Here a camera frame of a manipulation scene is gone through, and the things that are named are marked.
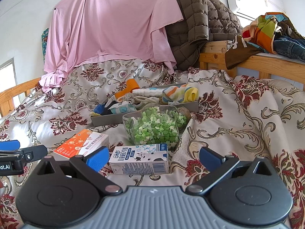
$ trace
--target milk carton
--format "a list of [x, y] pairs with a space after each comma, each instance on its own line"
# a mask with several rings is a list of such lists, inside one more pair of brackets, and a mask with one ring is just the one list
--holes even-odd
[[168, 173], [167, 144], [116, 146], [109, 165], [117, 175]]

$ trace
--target towel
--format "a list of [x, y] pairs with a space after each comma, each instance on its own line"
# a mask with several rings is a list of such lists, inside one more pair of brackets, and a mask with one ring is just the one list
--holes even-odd
[[163, 90], [162, 103], [177, 101], [180, 103], [194, 102], [198, 100], [198, 89], [188, 84], [180, 87], [171, 86]]
[[146, 89], [135, 89], [132, 91], [132, 93], [135, 96], [144, 96], [144, 97], [162, 97], [164, 89], [159, 88], [146, 88]]

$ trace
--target cardboard box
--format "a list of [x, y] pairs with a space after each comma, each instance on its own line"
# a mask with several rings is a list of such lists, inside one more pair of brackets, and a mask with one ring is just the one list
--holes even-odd
[[[169, 84], [169, 85], [162, 85], [162, 86], [155, 86], [154, 88], [159, 89], [165, 89], [170, 86], [181, 86], [185, 83], [180, 84]], [[182, 104], [173, 105], [175, 107], [186, 107], [191, 113], [198, 113], [199, 112], [199, 104], [198, 101], [194, 102], [186, 102]], [[126, 115], [127, 113], [120, 113], [120, 114], [109, 114], [109, 115], [101, 115], [97, 117], [91, 117], [92, 124], [94, 126], [106, 126], [106, 125], [112, 125], [112, 124], [120, 124], [123, 123], [123, 115]]]
[[116, 146], [109, 165], [117, 175], [168, 173], [167, 144]]
[[109, 147], [108, 135], [83, 129], [58, 147], [53, 156], [56, 160], [68, 160], [75, 155], [87, 156], [101, 146]]

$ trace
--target floral bedspread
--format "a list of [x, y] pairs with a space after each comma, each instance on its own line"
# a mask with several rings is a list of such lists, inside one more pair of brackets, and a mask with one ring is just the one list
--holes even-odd
[[[109, 166], [101, 174], [121, 187], [127, 185], [181, 185], [185, 188], [208, 173], [198, 151], [208, 146], [219, 154], [241, 160], [268, 157], [293, 196], [290, 222], [304, 228], [305, 202], [305, 93], [281, 80], [239, 76], [232, 80], [224, 71], [176, 71], [150, 60], [112, 60], [82, 65], [68, 76], [62, 88], [44, 94], [36, 88], [23, 103], [0, 120], [0, 140], [17, 139], [21, 147], [44, 144], [49, 153], [76, 132], [93, 128], [109, 135], [110, 151], [130, 145], [122, 124], [92, 127], [90, 112], [106, 96], [125, 88], [135, 78], [148, 87], [188, 82], [199, 89], [199, 109], [192, 114], [175, 151], [170, 152], [170, 174], [117, 176]], [[37, 163], [19, 176], [1, 177], [7, 188], [1, 198], [5, 229], [22, 227], [14, 199]]]

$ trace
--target air conditioner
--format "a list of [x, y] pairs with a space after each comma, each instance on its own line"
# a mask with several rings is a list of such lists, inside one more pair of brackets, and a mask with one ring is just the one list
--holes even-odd
[[234, 14], [251, 21], [255, 20], [254, 16], [256, 17], [256, 15], [251, 14], [251, 9], [247, 6], [247, 1], [228, 0], [228, 5]]

